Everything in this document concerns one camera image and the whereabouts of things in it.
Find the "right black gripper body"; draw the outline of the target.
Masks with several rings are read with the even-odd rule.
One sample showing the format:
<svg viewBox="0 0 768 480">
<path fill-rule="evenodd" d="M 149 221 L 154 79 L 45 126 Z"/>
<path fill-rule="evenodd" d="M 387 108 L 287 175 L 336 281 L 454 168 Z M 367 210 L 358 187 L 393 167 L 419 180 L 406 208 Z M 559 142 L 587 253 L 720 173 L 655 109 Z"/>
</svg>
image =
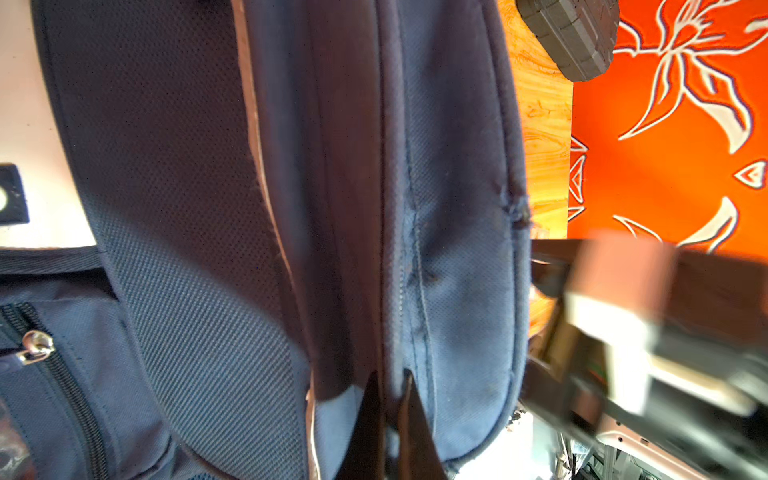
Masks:
<svg viewBox="0 0 768 480">
<path fill-rule="evenodd" d="M 677 249 L 662 323 L 646 345 L 609 345 L 566 319 L 564 291 L 587 240 L 537 240 L 535 288 L 555 302 L 529 355 L 521 404 L 588 445 L 673 479 L 767 475 L 767 267 Z"/>
</svg>

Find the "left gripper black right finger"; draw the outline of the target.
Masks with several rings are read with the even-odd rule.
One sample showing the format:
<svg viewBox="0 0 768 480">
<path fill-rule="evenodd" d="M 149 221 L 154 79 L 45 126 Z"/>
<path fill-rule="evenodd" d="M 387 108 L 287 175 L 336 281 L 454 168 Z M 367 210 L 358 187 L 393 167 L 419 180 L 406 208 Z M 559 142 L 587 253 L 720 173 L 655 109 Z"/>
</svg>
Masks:
<svg viewBox="0 0 768 480">
<path fill-rule="evenodd" d="M 446 480 L 429 423 L 410 370 L 404 371 L 404 391 L 398 410 L 398 478 Z"/>
</svg>

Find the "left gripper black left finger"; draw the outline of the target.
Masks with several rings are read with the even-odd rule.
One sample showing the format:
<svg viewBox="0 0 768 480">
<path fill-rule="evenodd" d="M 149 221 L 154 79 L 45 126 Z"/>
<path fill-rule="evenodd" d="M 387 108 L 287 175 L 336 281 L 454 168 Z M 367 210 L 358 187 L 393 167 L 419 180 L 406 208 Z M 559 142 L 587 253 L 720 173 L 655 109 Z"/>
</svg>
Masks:
<svg viewBox="0 0 768 480">
<path fill-rule="evenodd" d="M 378 373 L 368 378 L 352 436 L 336 480 L 385 478 L 385 414 Z"/>
</svg>

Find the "navy blue backpack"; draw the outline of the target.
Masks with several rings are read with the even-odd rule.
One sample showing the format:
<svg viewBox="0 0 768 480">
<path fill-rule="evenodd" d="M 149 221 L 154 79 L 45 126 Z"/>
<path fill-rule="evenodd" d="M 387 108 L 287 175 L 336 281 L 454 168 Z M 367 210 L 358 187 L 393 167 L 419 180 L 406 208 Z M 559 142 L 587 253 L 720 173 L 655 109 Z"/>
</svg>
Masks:
<svg viewBox="0 0 768 480">
<path fill-rule="evenodd" d="M 335 479 L 413 374 L 446 476 L 518 402 L 493 1 L 5 1 L 1 475 Z"/>
</svg>

